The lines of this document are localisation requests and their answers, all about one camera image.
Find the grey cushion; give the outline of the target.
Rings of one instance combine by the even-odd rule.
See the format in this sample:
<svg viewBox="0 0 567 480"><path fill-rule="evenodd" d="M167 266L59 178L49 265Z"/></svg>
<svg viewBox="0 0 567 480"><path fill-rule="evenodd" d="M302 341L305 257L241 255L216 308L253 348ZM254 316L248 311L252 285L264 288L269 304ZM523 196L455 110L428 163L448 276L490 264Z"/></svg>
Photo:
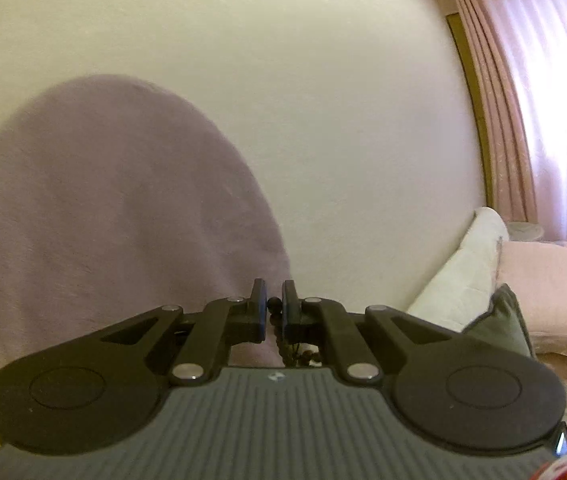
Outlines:
<svg viewBox="0 0 567 480"><path fill-rule="evenodd" d="M536 358L518 298L508 284L497 287L489 298L489 309L467 325L462 333L520 356Z"/></svg>

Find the white pillow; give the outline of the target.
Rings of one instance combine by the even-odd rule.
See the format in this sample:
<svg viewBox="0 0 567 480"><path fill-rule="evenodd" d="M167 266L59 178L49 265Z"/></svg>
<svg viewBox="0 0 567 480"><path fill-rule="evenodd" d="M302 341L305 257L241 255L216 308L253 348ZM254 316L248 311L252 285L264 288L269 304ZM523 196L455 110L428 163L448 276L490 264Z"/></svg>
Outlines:
<svg viewBox="0 0 567 480"><path fill-rule="evenodd" d="M489 207L477 208L456 252L408 307L415 318L461 332L489 310L506 223Z"/></svg>

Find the pink pillow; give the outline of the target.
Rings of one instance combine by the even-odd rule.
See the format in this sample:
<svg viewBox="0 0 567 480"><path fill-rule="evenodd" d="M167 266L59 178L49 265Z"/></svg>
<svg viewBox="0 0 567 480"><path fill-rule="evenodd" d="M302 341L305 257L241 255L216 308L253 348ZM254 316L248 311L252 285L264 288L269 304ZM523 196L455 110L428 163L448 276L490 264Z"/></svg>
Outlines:
<svg viewBox="0 0 567 480"><path fill-rule="evenodd" d="M497 283L515 293L534 351L567 356L567 247L504 242Z"/></svg>

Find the lavender hanging towel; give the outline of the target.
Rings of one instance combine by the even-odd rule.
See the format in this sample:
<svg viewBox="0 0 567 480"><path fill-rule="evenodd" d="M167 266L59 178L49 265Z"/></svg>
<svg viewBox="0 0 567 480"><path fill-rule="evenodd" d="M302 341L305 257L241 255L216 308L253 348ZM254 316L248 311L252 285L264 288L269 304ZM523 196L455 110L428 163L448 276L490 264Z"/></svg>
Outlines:
<svg viewBox="0 0 567 480"><path fill-rule="evenodd" d="M248 164L176 94L75 78L0 128L0 368L154 307L194 313L289 276Z"/></svg>

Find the pink curtain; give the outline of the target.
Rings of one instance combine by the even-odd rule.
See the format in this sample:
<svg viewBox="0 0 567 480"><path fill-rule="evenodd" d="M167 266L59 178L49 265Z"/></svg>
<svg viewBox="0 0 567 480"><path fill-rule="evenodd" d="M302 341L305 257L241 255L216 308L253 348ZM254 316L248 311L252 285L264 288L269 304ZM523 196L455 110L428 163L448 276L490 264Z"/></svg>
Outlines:
<svg viewBox="0 0 567 480"><path fill-rule="evenodd" d="M567 0L456 0L479 75L494 206L567 240Z"/></svg>

